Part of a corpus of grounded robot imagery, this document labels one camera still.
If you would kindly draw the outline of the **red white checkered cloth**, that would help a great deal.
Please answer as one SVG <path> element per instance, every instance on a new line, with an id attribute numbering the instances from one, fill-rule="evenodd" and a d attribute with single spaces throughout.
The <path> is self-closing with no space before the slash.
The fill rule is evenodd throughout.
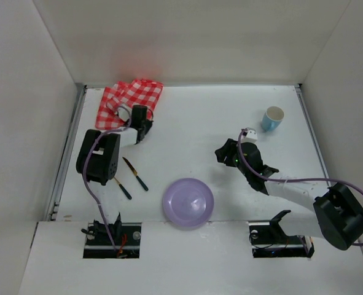
<path id="1" fill-rule="evenodd" d="M 98 130 L 112 130 L 126 122 L 119 119 L 116 107 L 126 104 L 131 109 L 134 105 L 147 106 L 151 111 L 148 118 L 154 118 L 154 109 L 162 94 L 163 84 L 148 79 L 134 79 L 127 83 L 119 81 L 113 87 L 106 87 L 96 115 L 95 127 Z"/>

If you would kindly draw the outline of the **purple plastic plate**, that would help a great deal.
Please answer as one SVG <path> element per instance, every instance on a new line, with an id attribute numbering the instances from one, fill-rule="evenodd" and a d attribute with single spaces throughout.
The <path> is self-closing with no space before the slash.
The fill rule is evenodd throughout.
<path id="1" fill-rule="evenodd" d="M 162 205 L 173 224 L 195 229 L 209 221 L 214 211 L 214 195 L 203 181 L 181 178 L 166 188 Z"/>

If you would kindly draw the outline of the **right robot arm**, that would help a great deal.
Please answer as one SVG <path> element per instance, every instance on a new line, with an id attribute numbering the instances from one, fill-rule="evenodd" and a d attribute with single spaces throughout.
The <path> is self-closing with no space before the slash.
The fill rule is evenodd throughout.
<path id="1" fill-rule="evenodd" d="M 297 235 L 326 239 L 339 250 L 359 246 L 363 234 L 363 206 L 352 184 L 325 178 L 291 179 L 279 169 L 264 164 L 256 144 L 227 139 L 215 150 L 217 162 L 237 168 L 256 192 L 279 197 L 307 209 L 301 216 L 281 210 L 268 221 L 270 236 L 281 240 Z"/>

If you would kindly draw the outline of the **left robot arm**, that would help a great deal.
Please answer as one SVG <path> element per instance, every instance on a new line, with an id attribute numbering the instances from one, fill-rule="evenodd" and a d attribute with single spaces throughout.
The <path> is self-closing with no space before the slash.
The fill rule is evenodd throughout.
<path id="1" fill-rule="evenodd" d="M 127 112 L 126 124 L 104 132 L 87 130 L 76 161 L 76 170 L 82 175 L 86 189 L 97 204 L 105 233 L 111 238 L 111 242 L 120 237 L 120 218 L 113 225 L 108 223 L 101 200 L 88 183 L 91 181 L 105 186 L 112 180 L 117 172 L 120 149 L 140 143 L 153 125 L 153 120 L 149 119 L 153 113 L 147 106 L 137 104 L 130 111 L 125 106 L 117 109 Z"/>

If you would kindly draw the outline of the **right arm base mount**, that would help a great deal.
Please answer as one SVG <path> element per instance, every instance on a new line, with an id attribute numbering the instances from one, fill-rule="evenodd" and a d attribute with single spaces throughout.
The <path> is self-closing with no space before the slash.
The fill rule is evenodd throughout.
<path id="1" fill-rule="evenodd" d="M 279 224 L 290 212 L 283 210 L 271 219 L 248 222 L 253 258 L 312 258 L 312 239 L 286 235 Z"/>

